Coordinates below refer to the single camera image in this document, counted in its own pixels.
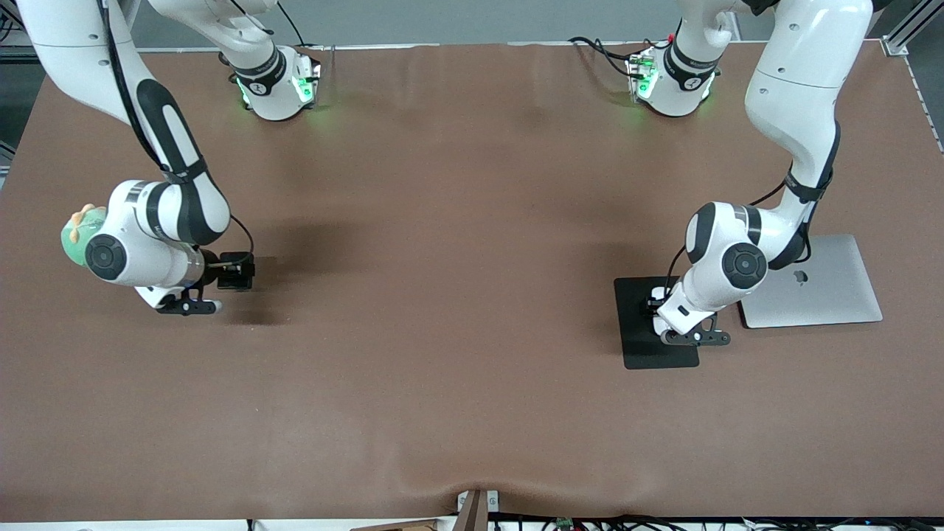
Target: brown tabletop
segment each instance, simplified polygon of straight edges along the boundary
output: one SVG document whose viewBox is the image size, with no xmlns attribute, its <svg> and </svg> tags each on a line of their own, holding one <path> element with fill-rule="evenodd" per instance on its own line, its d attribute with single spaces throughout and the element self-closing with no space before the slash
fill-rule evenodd
<svg viewBox="0 0 944 531">
<path fill-rule="evenodd" d="M 285 123 L 215 54 L 147 56 L 261 257 L 215 317 L 68 261 L 69 214 L 159 175 L 46 82 L 0 193 L 0 520 L 429 515 L 474 486 L 550 514 L 944 514 L 944 163 L 877 43 L 814 233 L 856 235 L 885 321 L 729 308 L 700 367 L 622 366 L 613 279 L 665 274 L 702 203 L 789 164 L 744 112 L 761 49 L 682 119 L 585 47 L 322 54 L 322 105 Z"/>
</svg>

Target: robotic arm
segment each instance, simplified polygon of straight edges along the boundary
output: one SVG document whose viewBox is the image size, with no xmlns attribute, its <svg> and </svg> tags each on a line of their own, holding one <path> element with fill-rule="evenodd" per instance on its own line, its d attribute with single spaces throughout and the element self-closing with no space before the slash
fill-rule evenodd
<svg viewBox="0 0 944 531">
<path fill-rule="evenodd" d="M 718 26 L 727 9 L 755 12 L 771 0 L 680 0 L 678 37 L 648 50 L 647 78 L 634 91 L 656 111 L 682 115 L 707 96 L 717 58 L 730 39 Z M 768 269 L 796 262 L 806 230 L 833 176 L 839 146 L 834 106 L 858 55 L 872 13 L 870 0 L 782 0 L 776 26 L 748 87 L 748 118 L 793 156 L 786 190 L 773 209 L 713 202 L 688 223 L 685 250 L 692 263 L 653 320 L 657 334 L 687 334 L 701 321 L 733 304 L 760 284 Z M 641 91 L 647 84 L 647 92 Z"/>
<path fill-rule="evenodd" d="M 131 125 L 165 178 L 119 184 L 97 231 L 79 230 L 88 209 L 76 214 L 73 259 L 106 282 L 135 287 L 161 313 L 216 312 L 220 304 L 202 300 L 203 286 L 228 278 L 248 287 L 238 279 L 251 279 L 251 253 L 226 262 L 200 248 L 227 229 L 229 206 L 177 102 L 141 61 L 121 11 L 108 0 L 21 0 L 19 7 L 57 86 Z"/>
<path fill-rule="evenodd" d="M 278 0 L 150 0 L 151 6 L 220 48 L 249 109 L 266 120 L 286 120 L 313 105 L 321 66 L 288 46 L 275 46 L 254 15 Z"/>
</svg>

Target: gray floor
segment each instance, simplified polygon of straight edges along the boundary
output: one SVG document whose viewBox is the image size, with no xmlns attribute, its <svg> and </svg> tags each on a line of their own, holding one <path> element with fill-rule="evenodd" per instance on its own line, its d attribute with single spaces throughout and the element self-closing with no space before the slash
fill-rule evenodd
<svg viewBox="0 0 944 531">
<path fill-rule="evenodd" d="M 894 2 L 872 36 L 886 33 L 916 1 Z M 667 0 L 285 0 L 284 4 L 306 41 L 328 45 L 563 41 L 575 35 L 641 41 L 664 37 L 679 20 L 678 8 Z M 276 32 L 277 43 L 296 43 L 294 32 L 277 9 L 259 18 Z M 773 17 L 742 16 L 739 26 L 743 40 L 765 40 L 773 28 Z M 188 27 L 158 15 L 146 0 L 142 0 L 132 33 L 141 48 L 209 45 Z M 933 21 L 908 48 L 929 113 L 938 124 L 944 124 L 944 16 Z M 19 144 L 41 82 L 38 65 L 0 61 L 0 141 Z"/>
</svg>

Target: black mouse pad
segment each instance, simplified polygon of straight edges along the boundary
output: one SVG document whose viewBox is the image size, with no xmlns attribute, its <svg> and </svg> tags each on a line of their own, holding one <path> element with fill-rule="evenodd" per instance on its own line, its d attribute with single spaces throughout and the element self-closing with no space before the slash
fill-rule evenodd
<svg viewBox="0 0 944 531">
<path fill-rule="evenodd" d="M 672 277 L 670 285 L 678 277 Z M 669 346 L 652 330 L 652 317 L 646 312 L 646 300 L 652 288 L 665 285 L 666 277 L 616 279 L 616 312 L 619 335 L 623 342 L 626 368 L 681 368 L 699 365 L 698 347 Z"/>
</svg>

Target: silver laptop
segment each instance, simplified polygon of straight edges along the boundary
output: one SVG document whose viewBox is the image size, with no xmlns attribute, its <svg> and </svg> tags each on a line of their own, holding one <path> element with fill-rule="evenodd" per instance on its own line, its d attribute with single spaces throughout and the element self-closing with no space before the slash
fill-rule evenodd
<svg viewBox="0 0 944 531">
<path fill-rule="evenodd" d="M 748 328 L 882 320 L 866 265 L 851 234 L 811 236 L 813 257 L 779 271 L 741 300 Z"/>
</svg>

